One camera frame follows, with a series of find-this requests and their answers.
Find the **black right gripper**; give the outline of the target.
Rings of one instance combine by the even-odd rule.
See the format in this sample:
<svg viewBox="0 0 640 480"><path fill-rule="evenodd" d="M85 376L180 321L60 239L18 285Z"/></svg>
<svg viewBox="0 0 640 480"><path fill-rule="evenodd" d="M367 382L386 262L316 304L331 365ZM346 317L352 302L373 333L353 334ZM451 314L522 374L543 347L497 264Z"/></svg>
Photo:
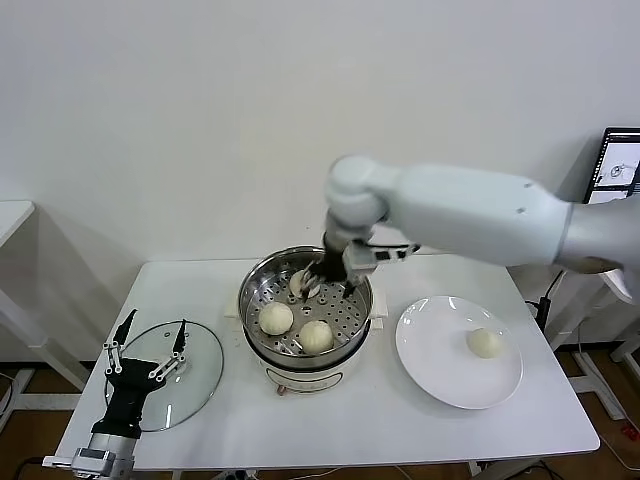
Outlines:
<svg viewBox="0 0 640 480"><path fill-rule="evenodd" d="M357 278L347 278L348 274L344 266L343 255L350 241L335 232L325 232L322 241L325 253L321 262L320 276L325 280L345 280L342 298L347 299L354 293L359 283ZM300 271L299 292L303 300L313 298L320 291L321 278L316 272L318 264L318 261L311 261Z"/></svg>

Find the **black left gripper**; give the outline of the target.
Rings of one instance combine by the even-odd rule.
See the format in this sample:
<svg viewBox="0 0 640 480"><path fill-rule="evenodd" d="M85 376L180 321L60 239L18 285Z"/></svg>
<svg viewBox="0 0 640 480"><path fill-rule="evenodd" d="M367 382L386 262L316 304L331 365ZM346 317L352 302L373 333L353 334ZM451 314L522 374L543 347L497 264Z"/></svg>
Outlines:
<svg viewBox="0 0 640 480"><path fill-rule="evenodd" d="M92 434L140 435L140 422L147 396L166 385L166 377L185 361L186 320L183 319L171 355L160 364L147 360L122 358L121 353L137 309L132 309L117 326L113 337L103 344L108 366L106 379L113 392L106 412L96 422Z"/></svg>

